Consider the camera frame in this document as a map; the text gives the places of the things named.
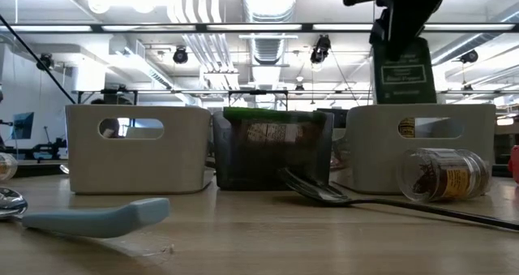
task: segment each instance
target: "glass jar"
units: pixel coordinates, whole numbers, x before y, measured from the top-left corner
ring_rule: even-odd
[[[491,171],[468,150],[418,148],[404,153],[397,179],[401,191],[413,201],[460,200],[488,191]]]
[[[0,182],[12,178],[17,169],[18,162],[13,156],[7,153],[0,153]]]

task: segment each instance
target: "spoon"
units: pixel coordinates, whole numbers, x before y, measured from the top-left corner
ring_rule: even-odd
[[[63,210],[30,213],[27,201],[17,192],[0,187],[0,220],[21,221],[22,226],[90,238],[115,238],[169,216],[169,200],[151,198],[119,208]]]
[[[416,210],[424,213],[433,213],[445,217],[452,217],[466,221],[473,221],[489,226],[497,226],[510,230],[519,230],[519,224],[512,221],[503,221],[498,218],[477,215],[472,213],[463,213],[443,208],[432,207],[428,205],[415,204],[410,202],[400,202],[394,200],[386,200],[379,198],[363,198],[351,199],[336,188],[324,184],[314,179],[308,178],[303,174],[295,174],[289,169],[280,170],[280,176],[288,187],[297,193],[319,201],[329,206],[349,207],[354,204],[382,204],[399,208]]]

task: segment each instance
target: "desk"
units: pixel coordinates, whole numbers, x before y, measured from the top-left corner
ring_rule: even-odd
[[[142,198],[74,196],[63,176],[7,186],[25,195],[29,212]],[[0,274],[519,274],[512,231],[385,206],[321,208],[293,192],[224,192],[214,184],[170,200],[169,218],[121,238],[0,223]],[[496,179],[490,195],[443,206],[519,220],[519,190]]]

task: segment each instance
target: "light blue utensil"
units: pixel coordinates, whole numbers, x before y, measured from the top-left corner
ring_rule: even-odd
[[[21,221],[22,226],[90,238],[115,238],[169,216],[169,200],[151,198],[131,202],[119,208],[64,210],[30,213],[27,201],[17,192],[0,187],[0,220]]]

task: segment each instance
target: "computer monitor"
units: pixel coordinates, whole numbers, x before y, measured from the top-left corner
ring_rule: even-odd
[[[34,112],[13,115],[11,138],[13,140],[31,139]]]

